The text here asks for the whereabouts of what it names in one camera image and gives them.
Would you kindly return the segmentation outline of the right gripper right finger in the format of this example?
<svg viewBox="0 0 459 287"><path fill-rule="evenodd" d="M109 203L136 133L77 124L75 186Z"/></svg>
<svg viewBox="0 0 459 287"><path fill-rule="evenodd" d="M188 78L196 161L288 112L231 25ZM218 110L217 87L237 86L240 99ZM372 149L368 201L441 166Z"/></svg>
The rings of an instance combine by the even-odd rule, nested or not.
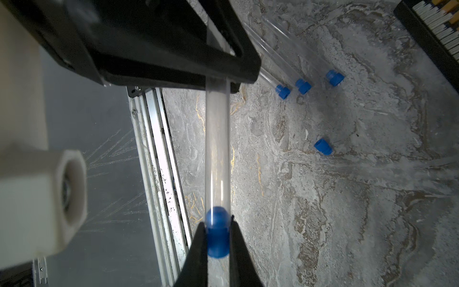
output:
<svg viewBox="0 0 459 287"><path fill-rule="evenodd" d="M229 231L229 285L231 287L263 287L234 216L231 217Z"/></svg>

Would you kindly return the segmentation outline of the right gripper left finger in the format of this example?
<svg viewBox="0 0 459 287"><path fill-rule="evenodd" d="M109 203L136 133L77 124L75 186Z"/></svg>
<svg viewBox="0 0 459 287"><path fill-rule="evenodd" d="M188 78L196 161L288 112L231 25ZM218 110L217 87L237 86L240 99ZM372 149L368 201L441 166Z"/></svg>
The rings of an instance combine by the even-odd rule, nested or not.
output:
<svg viewBox="0 0 459 287"><path fill-rule="evenodd" d="M208 286L208 241L205 224L200 222L174 287L206 286Z"/></svg>

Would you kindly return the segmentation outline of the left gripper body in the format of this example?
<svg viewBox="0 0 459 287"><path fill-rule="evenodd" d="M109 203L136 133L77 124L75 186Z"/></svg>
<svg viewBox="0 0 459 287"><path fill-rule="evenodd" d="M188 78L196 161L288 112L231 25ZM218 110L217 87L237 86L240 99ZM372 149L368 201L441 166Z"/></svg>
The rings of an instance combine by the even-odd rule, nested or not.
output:
<svg viewBox="0 0 459 287"><path fill-rule="evenodd" d="M104 85L92 55L68 16L64 1L2 1L58 65Z"/></svg>

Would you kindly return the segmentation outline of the blue stopper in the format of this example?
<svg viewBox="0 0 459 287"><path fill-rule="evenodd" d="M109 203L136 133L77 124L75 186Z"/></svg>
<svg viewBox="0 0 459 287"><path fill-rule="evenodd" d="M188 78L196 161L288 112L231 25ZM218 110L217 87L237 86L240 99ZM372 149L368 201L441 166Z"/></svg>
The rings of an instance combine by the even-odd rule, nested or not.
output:
<svg viewBox="0 0 459 287"><path fill-rule="evenodd" d="M333 87L337 87L345 79L343 74L334 69L329 70L325 77L329 84Z"/></svg>
<svg viewBox="0 0 459 287"><path fill-rule="evenodd" d="M324 138L319 139L314 144L314 148L323 155L331 155L333 153L332 147Z"/></svg>
<svg viewBox="0 0 459 287"><path fill-rule="evenodd" d="M222 206L211 208L205 219L208 256L224 258L230 253L231 217Z"/></svg>
<svg viewBox="0 0 459 287"><path fill-rule="evenodd" d="M288 87L282 85L277 85L275 91L278 94L278 96L283 100L286 99L291 93L291 90Z"/></svg>
<svg viewBox="0 0 459 287"><path fill-rule="evenodd" d="M301 94L306 94L308 93L311 88L312 88L312 85L303 80L302 78L299 78L296 82L295 82L295 87L298 89L298 91L301 93Z"/></svg>

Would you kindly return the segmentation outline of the clear test tube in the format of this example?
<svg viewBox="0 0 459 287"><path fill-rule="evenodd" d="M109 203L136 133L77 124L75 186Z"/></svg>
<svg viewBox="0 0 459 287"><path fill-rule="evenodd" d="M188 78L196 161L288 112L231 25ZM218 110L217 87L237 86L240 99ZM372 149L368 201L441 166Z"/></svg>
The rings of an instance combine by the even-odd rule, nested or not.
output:
<svg viewBox="0 0 459 287"><path fill-rule="evenodd" d="M269 30L281 40L281 42L289 45L298 54L299 57L301 57L303 60L306 60L306 62L325 79L325 75L331 69L340 72L337 68L331 65L323 57L319 56L311 47L299 40L294 34L289 32L272 17L262 16L262 21L269 28Z"/></svg>
<svg viewBox="0 0 459 287"><path fill-rule="evenodd" d="M206 225L225 226L231 211L230 84L207 77L205 119Z"/></svg>
<svg viewBox="0 0 459 287"><path fill-rule="evenodd" d="M259 72L259 75L262 77L263 80L265 80L268 85L270 85L274 92L276 93L275 91L275 88L277 85L282 85L282 86L285 86L285 87L288 87L287 85L283 84L282 82L280 82L276 77L274 77L273 75L271 75L266 69L264 69L263 67L260 68L260 72Z"/></svg>
<svg viewBox="0 0 459 287"><path fill-rule="evenodd" d="M275 51L261 36L259 36L247 23L243 23L243 27L247 32L251 41L261 49L264 57L271 59L284 73L287 77L290 78L293 85L295 82L302 78L303 80L309 82L306 77L303 77L292 65L290 65L287 60L281 56L277 51Z"/></svg>

